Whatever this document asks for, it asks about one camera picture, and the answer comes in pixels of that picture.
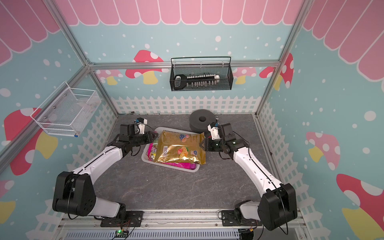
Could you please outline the white plastic perforated basket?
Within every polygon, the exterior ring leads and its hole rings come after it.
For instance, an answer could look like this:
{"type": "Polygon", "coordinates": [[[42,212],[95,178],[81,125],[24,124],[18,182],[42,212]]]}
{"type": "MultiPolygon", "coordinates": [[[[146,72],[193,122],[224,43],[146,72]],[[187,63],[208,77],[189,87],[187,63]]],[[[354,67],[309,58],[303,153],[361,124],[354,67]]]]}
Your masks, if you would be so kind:
{"type": "MultiPolygon", "coordinates": [[[[177,129],[172,129],[172,128],[166,128],[166,127],[157,127],[155,129],[155,131],[159,135],[163,131],[174,132],[174,133],[179,133],[179,134],[194,134],[193,132],[188,132],[188,131],[184,131],[184,130],[177,130],[177,129]]],[[[152,165],[156,165],[159,167],[166,167],[166,168],[170,168],[170,169],[174,169],[174,170],[180,170],[180,171],[189,172],[189,173],[195,173],[200,168],[200,165],[196,165],[196,164],[195,164],[195,168],[191,169],[191,168],[185,168],[185,164],[183,164],[183,167],[182,167],[181,164],[171,163],[171,165],[169,165],[169,164],[155,163],[155,162],[151,161],[150,157],[148,156],[150,146],[151,146],[151,144],[145,145],[142,156],[141,156],[142,161],[147,163],[147,164],[152,164],[152,165]]]]}

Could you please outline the large pink mixed candy bag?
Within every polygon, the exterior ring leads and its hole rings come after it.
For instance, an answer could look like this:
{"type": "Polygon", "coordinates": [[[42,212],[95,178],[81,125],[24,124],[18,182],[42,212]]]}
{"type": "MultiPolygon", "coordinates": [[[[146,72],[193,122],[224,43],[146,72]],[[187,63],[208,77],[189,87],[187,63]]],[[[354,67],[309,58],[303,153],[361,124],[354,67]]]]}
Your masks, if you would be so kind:
{"type": "MultiPolygon", "coordinates": [[[[149,145],[149,150],[147,153],[147,156],[149,157],[149,160],[151,162],[154,162],[156,153],[157,153],[157,143],[151,143],[149,145]]],[[[176,167],[178,169],[184,169],[184,170],[195,170],[197,165],[196,164],[191,164],[191,163],[165,163],[165,165],[171,166],[171,167],[176,167]]]]}

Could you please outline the large gold candy bag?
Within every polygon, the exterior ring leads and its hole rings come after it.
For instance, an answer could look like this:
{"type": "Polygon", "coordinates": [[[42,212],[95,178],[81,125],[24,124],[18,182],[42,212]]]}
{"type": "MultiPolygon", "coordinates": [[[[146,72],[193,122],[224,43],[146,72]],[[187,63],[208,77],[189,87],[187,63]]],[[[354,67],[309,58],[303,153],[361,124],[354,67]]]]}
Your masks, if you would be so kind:
{"type": "Polygon", "coordinates": [[[204,134],[185,134],[163,131],[154,159],[156,163],[206,164],[206,152],[200,146],[204,134]]]}

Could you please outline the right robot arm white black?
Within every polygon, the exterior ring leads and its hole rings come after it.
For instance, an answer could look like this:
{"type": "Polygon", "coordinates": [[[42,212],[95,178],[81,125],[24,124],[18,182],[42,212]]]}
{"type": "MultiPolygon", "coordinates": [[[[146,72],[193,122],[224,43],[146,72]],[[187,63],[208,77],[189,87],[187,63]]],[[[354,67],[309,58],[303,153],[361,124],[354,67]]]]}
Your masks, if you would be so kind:
{"type": "Polygon", "coordinates": [[[239,223],[258,221],[272,231],[296,219],[298,207],[294,187],[274,177],[253,154],[249,142],[233,131],[231,124],[211,123],[207,129],[211,135],[201,142],[201,148],[228,155],[245,171],[261,196],[259,202],[243,201],[236,205],[234,213],[239,223]]]}

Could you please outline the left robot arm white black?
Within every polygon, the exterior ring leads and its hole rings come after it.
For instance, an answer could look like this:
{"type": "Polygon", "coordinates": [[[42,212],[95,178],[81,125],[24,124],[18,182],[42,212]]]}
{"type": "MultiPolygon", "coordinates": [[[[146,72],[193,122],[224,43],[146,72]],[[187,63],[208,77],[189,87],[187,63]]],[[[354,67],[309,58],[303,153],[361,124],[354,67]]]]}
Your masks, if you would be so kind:
{"type": "Polygon", "coordinates": [[[159,135],[146,131],[145,123],[121,125],[120,133],[107,144],[104,150],[88,163],[71,171],[62,172],[56,180],[52,209],[71,216],[93,216],[126,221],[125,204],[98,198],[94,183],[113,164],[140,148],[151,144],[159,135]]]}

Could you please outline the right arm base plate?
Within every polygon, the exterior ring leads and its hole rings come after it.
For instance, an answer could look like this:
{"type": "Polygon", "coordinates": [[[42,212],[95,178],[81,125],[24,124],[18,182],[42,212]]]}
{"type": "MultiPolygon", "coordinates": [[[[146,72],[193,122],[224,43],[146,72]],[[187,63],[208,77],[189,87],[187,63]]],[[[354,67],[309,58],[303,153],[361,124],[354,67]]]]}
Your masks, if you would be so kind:
{"type": "Polygon", "coordinates": [[[221,210],[218,212],[218,218],[224,227],[249,226],[254,228],[262,226],[258,220],[245,219],[239,210],[221,210]]]}

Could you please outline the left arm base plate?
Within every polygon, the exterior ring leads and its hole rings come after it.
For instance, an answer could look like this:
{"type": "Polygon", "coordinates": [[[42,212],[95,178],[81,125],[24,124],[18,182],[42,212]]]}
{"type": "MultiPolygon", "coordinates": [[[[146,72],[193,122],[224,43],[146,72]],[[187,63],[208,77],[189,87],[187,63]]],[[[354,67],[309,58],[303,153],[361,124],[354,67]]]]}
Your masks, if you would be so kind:
{"type": "Polygon", "coordinates": [[[103,218],[100,227],[140,227],[143,220],[143,215],[144,211],[123,211],[114,218],[103,218]]]}

